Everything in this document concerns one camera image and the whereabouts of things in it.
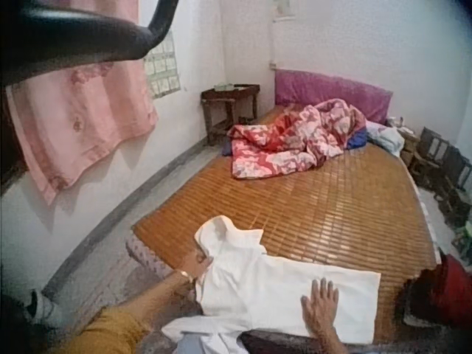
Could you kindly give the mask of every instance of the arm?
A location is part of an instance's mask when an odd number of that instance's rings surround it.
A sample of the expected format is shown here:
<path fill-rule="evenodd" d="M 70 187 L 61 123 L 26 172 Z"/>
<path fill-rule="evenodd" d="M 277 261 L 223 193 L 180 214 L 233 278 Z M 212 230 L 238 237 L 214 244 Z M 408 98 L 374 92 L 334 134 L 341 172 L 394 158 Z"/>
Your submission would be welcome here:
<path fill-rule="evenodd" d="M 188 254 L 181 265 L 165 280 L 145 291 L 135 299 L 117 307 L 118 310 L 129 313 L 141 323 L 151 326 L 154 316 L 170 300 L 173 293 L 180 287 L 200 277 L 211 264 L 212 259 L 203 259 L 198 252 Z"/>
<path fill-rule="evenodd" d="M 165 280 L 124 304 L 104 310 L 56 353 L 135 353 L 137 344 L 150 332 L 156 314 L 180 287 L 201 276 L 211 262 L 196 251 L 188 254 Z"/>
<path fill-rule="evenodd" d="M 311 285 L 311 298 L 302 297 L 303 319 L 317 337 L 319 343 L 327 354 L 347 354 L 346 347 L 339 341 L 338 334 L 333 326 L 338 310 L 339 291 L 334 290 L 333 282 L 326 286 L 326 279 L 318 282 L 313 281 Z"/>

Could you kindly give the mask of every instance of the black handle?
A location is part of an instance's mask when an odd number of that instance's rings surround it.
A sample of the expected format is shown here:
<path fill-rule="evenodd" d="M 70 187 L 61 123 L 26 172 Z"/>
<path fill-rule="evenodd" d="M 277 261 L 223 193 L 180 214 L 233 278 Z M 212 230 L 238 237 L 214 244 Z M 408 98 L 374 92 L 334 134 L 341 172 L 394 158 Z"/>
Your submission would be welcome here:
<path fill-rule="evenodd" d="M 2 85 L 71 66 L 143 58 L 165 38 L 178 0 L 159 0 L 148 27 L 34 0 L 2 0 Z"/>

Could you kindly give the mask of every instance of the wooden slat mat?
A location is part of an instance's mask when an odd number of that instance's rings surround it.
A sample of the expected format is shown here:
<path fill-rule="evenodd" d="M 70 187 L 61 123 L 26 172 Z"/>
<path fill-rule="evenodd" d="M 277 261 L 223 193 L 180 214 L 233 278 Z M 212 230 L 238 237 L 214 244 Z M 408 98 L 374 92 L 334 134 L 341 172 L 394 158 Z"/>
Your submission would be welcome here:
<path fill-rule="evenodd" d="M 376 343 L 398 337 L 395 297 L 404 282 L 435 267 L 406 169 L 371 144 L 318 170 L 252 181 L 233 179 L 231 158 L 218 157 L 134 233 L 174 268 L 195 247 L 200 225 L 217 215 L 240 229 L 264 229 L 261 243 L 271 255 L 382 273 Z"/>

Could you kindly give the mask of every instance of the white cloth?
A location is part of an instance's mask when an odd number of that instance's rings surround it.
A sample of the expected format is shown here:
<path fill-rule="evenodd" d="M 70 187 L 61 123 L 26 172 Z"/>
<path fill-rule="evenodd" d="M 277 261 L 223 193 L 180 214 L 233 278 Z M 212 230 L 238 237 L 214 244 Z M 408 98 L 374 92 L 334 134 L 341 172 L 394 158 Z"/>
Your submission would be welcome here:
<path fill-rule="evenodd" d="M 397 128 L 386 127 L 375 122 L 366 121 L 367 137 L 375 144 L 383 147 L 393 156 L 400 157 L 405 145 L 405 139 L 398 133 Z"/>
<path fill-rule="evenodd" d="M 246 353 L 236 342 L 246 330 L 268 330 L 309 336 L 302 318 L 302 295 L 312 280 L 326 277 L 339 289 L 334 326 L 349 344 L 369 344 L 374 337 L 381 275 L 329 265 L 271 257 L 259 244 L 262 230 L 239 230 L 225 216 L 207 221 L 195 234 L 205 253 L 214 257 L 196 285 L 205 316 L 177 319 L 162 328 L 174 341 L 184 333 L 205 334 L 205 353 Z"/>

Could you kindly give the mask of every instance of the pink headboard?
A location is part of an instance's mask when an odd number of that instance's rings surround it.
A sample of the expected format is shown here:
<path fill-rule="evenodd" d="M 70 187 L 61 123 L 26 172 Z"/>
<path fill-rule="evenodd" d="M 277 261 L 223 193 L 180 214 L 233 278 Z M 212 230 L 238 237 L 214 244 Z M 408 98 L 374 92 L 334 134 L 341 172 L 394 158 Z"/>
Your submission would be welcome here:
<path fill-rule="evenodd" d="M 358 108 L 367 120 L 385 124 L 393 92 L 366 83 L 331 77 L 312 72 L 277 70 L 275 103 L 317 105 L 332 98 L 341 98 Z"/>

